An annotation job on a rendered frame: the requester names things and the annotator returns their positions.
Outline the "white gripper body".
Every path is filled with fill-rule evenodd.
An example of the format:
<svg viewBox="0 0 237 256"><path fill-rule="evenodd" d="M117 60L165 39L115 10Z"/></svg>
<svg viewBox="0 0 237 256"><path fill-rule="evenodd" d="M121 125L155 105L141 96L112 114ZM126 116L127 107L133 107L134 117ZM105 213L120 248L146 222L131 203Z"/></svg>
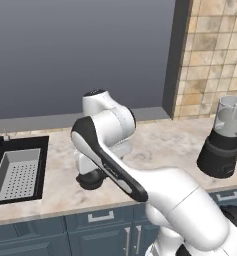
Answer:
<svg viewBox="0 0 237 256"><path fill-rule="evenodd" d="M94 170L99 169L99 167L92 160L90 160L88 157L86 157L79 151L75 151L74 156L76 168L81 175L86 175L90 172L93 172Z"/></svg>

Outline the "black blender with clear jar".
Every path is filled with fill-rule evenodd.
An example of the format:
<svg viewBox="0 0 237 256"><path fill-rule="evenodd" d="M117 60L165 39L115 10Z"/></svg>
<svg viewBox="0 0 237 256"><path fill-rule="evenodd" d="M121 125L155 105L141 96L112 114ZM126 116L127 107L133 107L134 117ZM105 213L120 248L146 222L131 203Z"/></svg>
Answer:
<svg viewBox="0 0 237 256"><path fill-rule="evenodd" d="M220 98L214 124L196 161L206 175L226 179L237 162L237 96Z"/></svg>

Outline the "blue drawer front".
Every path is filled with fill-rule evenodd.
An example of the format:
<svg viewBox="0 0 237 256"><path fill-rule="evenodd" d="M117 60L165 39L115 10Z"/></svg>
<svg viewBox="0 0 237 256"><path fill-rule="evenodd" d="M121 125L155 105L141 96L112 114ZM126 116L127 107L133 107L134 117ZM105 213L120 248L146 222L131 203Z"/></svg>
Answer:
<svg viewBox="0 0 237 256"><path fill-rule="evenodd" d="M219 205L219 206L226 206L226 205L237 206L237 199L236 200L229 200L229 201L219 202L217 200L217 197L216 197L216 194L221 194L222 196L228 196L228 195L231 195L234 191L237 191L237 188L236 189L231 189L231 190L225 190L225 191L212 192L212 193L210 193L210 196L216 202L216 204Z"/></svg>
<svg viewBox="0 0 237 256"><path fill-rule="evenodd" d="M88 214L93 214L93 216L103 216L107 215L109 211L114 212L114 219L88 223ZM69 232L77 231L79 229L92 228L97 226L120 224L131 222L133 219L133 208L131 206L114 207L108 209L102 209L97 211L89 211L84 213L67 215L65 217L66 227Z"/></svg>

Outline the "black kitchen sink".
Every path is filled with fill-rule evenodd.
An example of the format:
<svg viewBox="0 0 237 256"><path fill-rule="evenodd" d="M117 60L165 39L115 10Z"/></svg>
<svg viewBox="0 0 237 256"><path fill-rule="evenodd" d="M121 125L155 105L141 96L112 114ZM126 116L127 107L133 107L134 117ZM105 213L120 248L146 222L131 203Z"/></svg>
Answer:
<svg viewBox="0 0 237 256"><path fill-rule="evenodd" d="M0 205L42 198L48 136L0 142Z"/></svg>

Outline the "blue cupboard door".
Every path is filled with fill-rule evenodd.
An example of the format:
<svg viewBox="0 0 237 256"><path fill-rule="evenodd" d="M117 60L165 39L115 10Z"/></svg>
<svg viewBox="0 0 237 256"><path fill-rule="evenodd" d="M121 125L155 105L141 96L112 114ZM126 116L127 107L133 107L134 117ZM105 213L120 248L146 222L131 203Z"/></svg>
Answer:
<svg viewBox="0 0 237 256"><path fill-rule="evenodd" d="M125 256L126 227L130 224L69 232L72 256Z"/></svg>
<svg viewBox="0 0 237 256"><path fill-rule="evenodd" d="M71 256L65 234L0 244L0 256Z"/></svg>
<svg viewBox="0 0 237 256"><path fill-rule="evenodd" d="M141 240L140 240L140 249L139 254L136 255L136 243L137 243L137 234L138 231L136 229L137 225L142 226L141 231ZM132 250L131 255L132 256L145 256L145 252L148 249L148 247L155 241L158 235L159 227L156 225L151 224L149 221L135 221L133 223L133 231L132 231Z"/></svg>

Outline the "blue panel under sink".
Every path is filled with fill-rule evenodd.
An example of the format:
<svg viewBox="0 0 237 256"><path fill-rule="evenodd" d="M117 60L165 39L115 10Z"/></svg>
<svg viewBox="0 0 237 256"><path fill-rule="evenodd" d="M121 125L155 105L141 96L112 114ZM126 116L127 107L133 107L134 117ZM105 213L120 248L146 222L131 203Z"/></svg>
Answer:
<svg viewBox="0 0 237 256"><path fill-rule="evenodd" d="M53 217L28 222L0 225L0 241L25 237L45 237L62 234L66 231L64 218Z"/></svg>

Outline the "grey window with dark frame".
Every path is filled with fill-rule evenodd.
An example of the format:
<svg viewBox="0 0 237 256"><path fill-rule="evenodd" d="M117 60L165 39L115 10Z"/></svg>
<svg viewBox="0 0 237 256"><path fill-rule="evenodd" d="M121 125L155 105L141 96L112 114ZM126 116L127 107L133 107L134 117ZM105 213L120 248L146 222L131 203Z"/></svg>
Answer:
<svg viewBox="0 0 237 256"><path fill-rule="evenodd" d="M105 89L137 120L174 113L192 0L0 0L0 132L63 128Z"/></svg>

